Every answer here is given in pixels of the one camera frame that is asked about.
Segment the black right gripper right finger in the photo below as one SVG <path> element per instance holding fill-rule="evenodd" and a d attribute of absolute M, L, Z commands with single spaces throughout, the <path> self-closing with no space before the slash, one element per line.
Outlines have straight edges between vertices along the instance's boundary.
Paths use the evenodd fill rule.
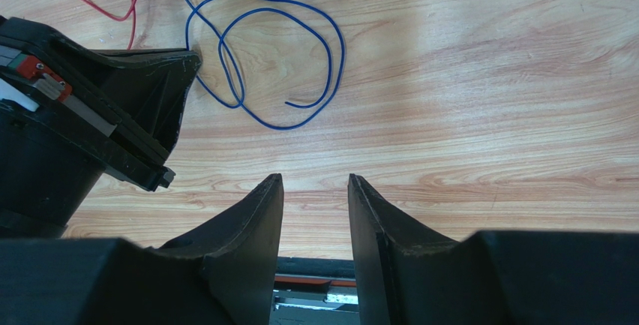
<path fill-rule="evenodd" d="M 638 235 L 480 230 L 455 241 L 348 184 L 363 324 L 636 324 Z"/>

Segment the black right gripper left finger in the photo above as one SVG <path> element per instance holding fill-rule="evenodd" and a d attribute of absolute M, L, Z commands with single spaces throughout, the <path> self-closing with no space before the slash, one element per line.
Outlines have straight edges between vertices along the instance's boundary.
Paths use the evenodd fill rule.
<path fill-rule="evenodd" d="M 3 324 L 266 324 L 284 186 L 267 176 L 160 248 L 122 238 L 1 242 Z"/>

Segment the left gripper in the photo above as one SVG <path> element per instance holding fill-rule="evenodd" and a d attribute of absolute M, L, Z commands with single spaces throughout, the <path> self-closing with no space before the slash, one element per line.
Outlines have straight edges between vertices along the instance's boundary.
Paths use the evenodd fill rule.
<path fill-rule="evenodd" d="M 168 187 L 193 50 L 90 50 L 1 19 L 1 237 L 58 238 L 99 178 Z"/>

